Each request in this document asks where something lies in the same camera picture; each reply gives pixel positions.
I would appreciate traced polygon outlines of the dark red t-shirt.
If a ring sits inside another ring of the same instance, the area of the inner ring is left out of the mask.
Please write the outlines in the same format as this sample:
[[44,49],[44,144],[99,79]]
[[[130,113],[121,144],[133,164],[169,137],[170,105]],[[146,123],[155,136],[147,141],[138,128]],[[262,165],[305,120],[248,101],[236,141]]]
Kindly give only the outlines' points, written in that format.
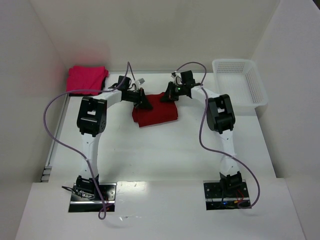
[[152,110],[133,108],[132,119],[135,123],[138,123],[140,128],[172,122],[178,119],[176,104],[174,102],[161,102],[161,97],[164,94],[162,92],[146,96],[153,106]]

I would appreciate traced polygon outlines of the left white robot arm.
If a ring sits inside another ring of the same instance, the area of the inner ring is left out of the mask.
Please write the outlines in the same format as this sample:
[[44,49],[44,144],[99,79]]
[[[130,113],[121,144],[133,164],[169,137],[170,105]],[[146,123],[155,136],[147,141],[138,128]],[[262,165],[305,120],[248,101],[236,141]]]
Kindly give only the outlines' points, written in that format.
[[91,199],[98,196],[98,150],[101,135],[107,126],[107,109],[122,101],[133,103],[136,109],[153,109],[142,88],[144,82],[143,78],[139,78],[131,83],[130,78],[120,76],[112,91],[104,92],[102,96],[82,98],[76,125],[81,133],[85,163],[73,188],[77,194]]

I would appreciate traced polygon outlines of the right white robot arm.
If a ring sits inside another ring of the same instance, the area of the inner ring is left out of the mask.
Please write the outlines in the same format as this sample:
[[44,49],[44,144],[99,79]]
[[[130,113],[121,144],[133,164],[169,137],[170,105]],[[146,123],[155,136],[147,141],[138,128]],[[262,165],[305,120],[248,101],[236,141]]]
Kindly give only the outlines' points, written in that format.
[[180,96],[187,96],[204,104],[204,115],[199,131],[202,132],[204,123],[207,123],[208,128],[220,138],[222,149],[214,152],[222,155],[219,168],[221,197],[229,197],[242,184],[240,167],[235,160],[233,130],[236,118],[230,96],[219,95],[204,88],[202,83],[196,82],[190,70],[180,74],[173,72],[171,77],[173,81],[168,83],[160,101],[175,102]]

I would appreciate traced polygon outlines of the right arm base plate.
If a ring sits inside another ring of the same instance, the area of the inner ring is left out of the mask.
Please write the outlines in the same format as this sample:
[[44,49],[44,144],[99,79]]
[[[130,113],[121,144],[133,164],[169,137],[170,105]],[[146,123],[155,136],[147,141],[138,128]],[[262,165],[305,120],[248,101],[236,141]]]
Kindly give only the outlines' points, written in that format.
[[251,208],[251,200],[245,181],[236,189],[223,191],[219,181],[204,181],[204,197],[207,211]]

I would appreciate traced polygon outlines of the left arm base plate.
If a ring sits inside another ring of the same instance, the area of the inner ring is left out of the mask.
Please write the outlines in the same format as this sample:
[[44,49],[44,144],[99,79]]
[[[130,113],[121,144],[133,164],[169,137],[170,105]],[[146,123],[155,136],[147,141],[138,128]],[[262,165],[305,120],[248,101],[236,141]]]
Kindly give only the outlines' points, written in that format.
[[[101,183],[99,189],[106,204],[107,212],[115,211],[116,183]],[[69,213],[98,213],[103,208],[102,200],[98,193],[84,193],[72,191],[69,202]]]

